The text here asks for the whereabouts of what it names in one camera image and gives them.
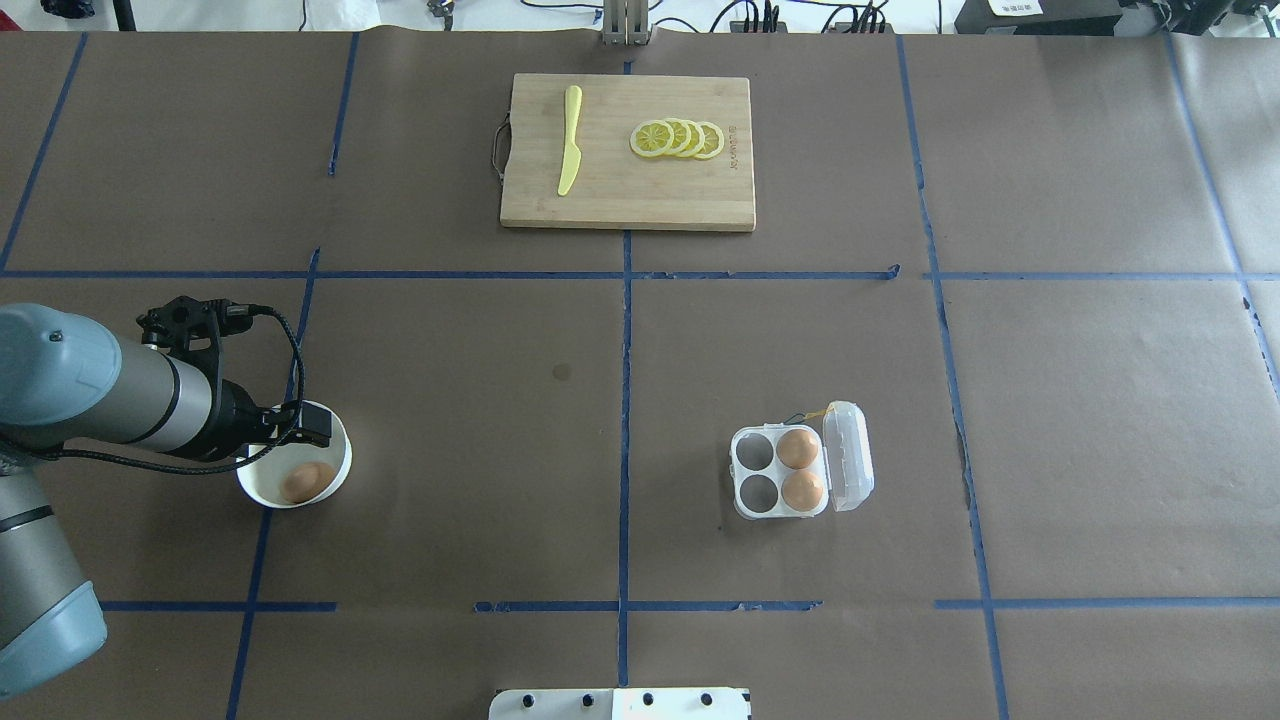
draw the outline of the egg carton lid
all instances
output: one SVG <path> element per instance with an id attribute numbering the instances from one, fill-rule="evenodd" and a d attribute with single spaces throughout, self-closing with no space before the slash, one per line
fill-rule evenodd
<path id="1" fill-rule="evenodd" d="M 876 489 L 867 416 L 852 402 L 836 400 L 822 418 L 822 445 L 827 454 L 827 483 L 836 512 L 852 510 Z"/>

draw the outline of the yellow knife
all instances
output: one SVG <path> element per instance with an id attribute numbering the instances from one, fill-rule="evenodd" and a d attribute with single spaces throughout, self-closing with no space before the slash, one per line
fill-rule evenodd
<path id="1" fill-rule="evenodd" d="M 582 151 L 577 149 L 577 117 L 582 110 L 582 88 L 571 85 L 564 88 L 564 160 L 561 161 L 561 184 L 557 193 L 568 195 L 577 179 L 577 167 L 582 163 Z"/>

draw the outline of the white label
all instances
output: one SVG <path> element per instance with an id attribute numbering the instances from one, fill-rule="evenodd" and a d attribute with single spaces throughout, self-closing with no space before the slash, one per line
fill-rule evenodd
<path id="1" fill-rule="evenodd" d="M 1039 0 L 987 0 L 991 12 L 1002 18 L 1020 18 L 1023 15 L 1043 15 Z"/>

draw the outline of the cutting board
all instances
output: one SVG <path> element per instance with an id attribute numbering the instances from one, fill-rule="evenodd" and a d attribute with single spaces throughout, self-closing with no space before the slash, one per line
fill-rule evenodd
<path id="1" fill-rule="evenodd" d="M 564 88 L 582 88 L 572 190 L 556 193 L 564 151 Z M 710 160 L 640 158 L 631 131 L 662 118 L 712 122 Z M 502 224 L 521 228 L 755 229 L 751 94 L 746 78 L 517 74 Z"/>

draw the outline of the brown egg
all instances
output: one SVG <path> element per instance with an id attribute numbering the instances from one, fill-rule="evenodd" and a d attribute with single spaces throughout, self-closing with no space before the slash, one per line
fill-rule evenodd
<path id="1" fill-rule="evenodd" d="M 809 512 L 822 502 L 822 479 L 809 470 L 796 470 L 782 483 L 782 500 L 797 512 Z"/>
<path id="2" fill-rule="evenodd" d="M 298 505 L 324 492 L 337 477 L 338 470 L 328 462 L 303 462 L 280 483 L 280 495 L 284 502 Z"/>
<path id="3" fill-rule="evenodd" d="M 796 428 L 778 441 L 778 460 L 792 470 L 813 465 L 818 457 L 818 438 L 812 430 Z"/>

